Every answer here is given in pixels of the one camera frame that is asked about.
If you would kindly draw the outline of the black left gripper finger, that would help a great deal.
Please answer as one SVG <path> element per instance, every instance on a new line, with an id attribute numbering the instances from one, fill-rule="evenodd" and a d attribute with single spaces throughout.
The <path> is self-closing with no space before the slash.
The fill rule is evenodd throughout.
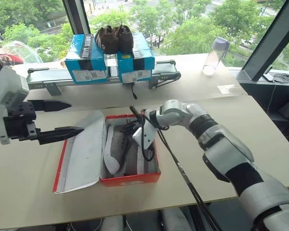
<path id="1" fill-rule="evenodd" d="M 31 100 L 35 111 L 57 112 L 71 107 L 71 104 L 58 100 Z"/>
<path id="2" fill-rule="evenodd" d="M 34 122 L 27 123 L 26 128 L 28 130 L 26 140 L 37 140 L 40 145 L 64 141 L 75 137 L 84 131 L 84 128 L 73 126 L 55 128 L 50 131 L 41 131 L 39 128 L 36 128 Z"/>

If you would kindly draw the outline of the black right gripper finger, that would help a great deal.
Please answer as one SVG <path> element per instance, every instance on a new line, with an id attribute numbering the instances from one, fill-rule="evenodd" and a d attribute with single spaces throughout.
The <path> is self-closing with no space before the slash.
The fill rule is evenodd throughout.
<path id="1" fill-rule="evenodd" d="M 133 134 L 136 130 L 136 121 L 132 121 L 126 125 L 124 125 L 120 132 L 123 132 L 124 134 Z"/>

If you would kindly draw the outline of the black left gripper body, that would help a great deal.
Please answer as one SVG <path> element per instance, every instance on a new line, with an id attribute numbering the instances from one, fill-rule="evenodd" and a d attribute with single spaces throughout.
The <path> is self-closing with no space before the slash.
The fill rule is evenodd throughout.
<path id="1" fill-rule="evenodd" d="M 38 139 L 40 129 L 34 123 L 37 117 L 35 106 L 38 105 L 39 101 L 32 100 L 22 102 L 15 110 L 7 110 L 8 115 L 3 120 L 8 138 L 19 141 Z"/>

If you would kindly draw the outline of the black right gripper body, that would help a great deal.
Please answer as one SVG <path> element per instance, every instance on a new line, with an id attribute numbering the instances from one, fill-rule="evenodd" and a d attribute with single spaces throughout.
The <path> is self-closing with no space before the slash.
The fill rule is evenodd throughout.
<path id="1" fill-rule="evenodd" d="M 139 113 L 134 105 L 130 105 L 131 112 L 135 115 L 136 121 L 132 122 L 131 130 L 136 131 L 138 128 L 143 128 L 145 125 L 145 117 L 142 113 Z"/>

